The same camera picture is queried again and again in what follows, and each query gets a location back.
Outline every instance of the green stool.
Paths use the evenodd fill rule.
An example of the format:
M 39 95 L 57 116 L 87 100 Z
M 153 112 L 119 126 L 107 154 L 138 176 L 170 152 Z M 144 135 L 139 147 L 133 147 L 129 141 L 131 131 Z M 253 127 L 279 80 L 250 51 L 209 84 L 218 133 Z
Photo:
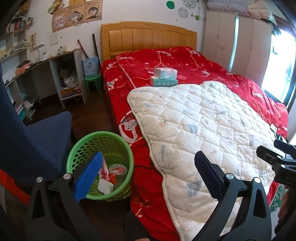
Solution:
M 84 83 L 85 83 L 87 93 L 89 94 L 89 82 L 92 82 L 92 81 L 95 83 L 96 89 L 98 90 L 98 92 L 101 92 L 103 89 L 102 76 L 101 74 L 99 74 L 98 76 L 84 78 Z

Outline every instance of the wooden headboard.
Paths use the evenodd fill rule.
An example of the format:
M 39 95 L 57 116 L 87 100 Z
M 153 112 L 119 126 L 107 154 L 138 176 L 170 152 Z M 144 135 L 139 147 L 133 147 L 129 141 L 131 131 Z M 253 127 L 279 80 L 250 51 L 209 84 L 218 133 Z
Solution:
M 172 25 L 147 22 L 102 24 L 103 60 L 141 49 L 188 46 L 196 50 L 197 33 Z

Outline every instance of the hand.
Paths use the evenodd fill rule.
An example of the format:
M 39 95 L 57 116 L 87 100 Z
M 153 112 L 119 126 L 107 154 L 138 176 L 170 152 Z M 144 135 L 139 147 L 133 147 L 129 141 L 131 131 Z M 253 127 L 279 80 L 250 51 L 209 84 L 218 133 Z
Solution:
M 288 213 L 288 207 L 287 207 L 288 197 L 289 197 L 289 191 L 286 192 L 281 199 L 282 204 L 278 214 L 279 219 L 284 219 L 285 215 Z

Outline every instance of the green laundry basket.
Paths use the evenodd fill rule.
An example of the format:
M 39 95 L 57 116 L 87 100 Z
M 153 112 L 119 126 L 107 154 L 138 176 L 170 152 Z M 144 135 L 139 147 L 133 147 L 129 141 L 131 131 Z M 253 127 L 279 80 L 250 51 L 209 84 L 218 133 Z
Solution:
M 112 164 L 123 164 L 127 167 L 128 172 L 121 186 L 106 195 L 98 190 L 98 175 L 86 198 L 92 200 L 114 201 L 129 196 L 131 176 L 134 166 L 133 153 L 128 143 L 121 136 L 112 132 L 94 132 L 79 140 L 69 154 L 67 172 L 73 173 L 77 166 L 89 161 L 95 151 L 99 151 L 103 154 L 108 168 Z

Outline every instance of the red bedspread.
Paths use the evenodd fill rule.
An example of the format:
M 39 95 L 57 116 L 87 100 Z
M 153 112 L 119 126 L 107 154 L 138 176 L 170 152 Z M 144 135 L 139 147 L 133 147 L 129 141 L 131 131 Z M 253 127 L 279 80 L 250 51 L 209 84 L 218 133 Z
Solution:
M 140 50 L 119 55 L 103 63 L 104 86 L 112 114 L 121 135 L 130 143 L 135 169 L 132 178 L 131 208 L 149 233 L 158 240 L 179 240 L 167 210 L 162 190 L 162 176 L 155 169 L 146 141 L 131 115 L 127 95 L 134 88 L 149 85 L 155 67 L 178 70 L 179 84 L 201 84 L 215 80 L 225 84 L 245 100 L 277 133 L 287 136 L 288 113 L 283 104 L 275 103 L 251 80 L 231 74 L 189 47 Z M 271 200 L 276 184 L 268 195 Z

